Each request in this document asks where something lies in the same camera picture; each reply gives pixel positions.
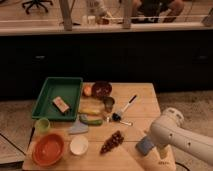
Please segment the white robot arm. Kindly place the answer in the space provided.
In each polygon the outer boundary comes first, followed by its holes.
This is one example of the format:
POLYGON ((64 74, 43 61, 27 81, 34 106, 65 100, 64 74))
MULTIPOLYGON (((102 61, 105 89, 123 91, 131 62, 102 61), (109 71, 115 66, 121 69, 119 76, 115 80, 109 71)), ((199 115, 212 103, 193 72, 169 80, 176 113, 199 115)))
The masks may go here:
POLYGON ((166 108, 151 123, 149 136, 158 148, 172 145, 213 165, 213 138, 183 129, 183 122, 184 116, 179 110, 166 108))

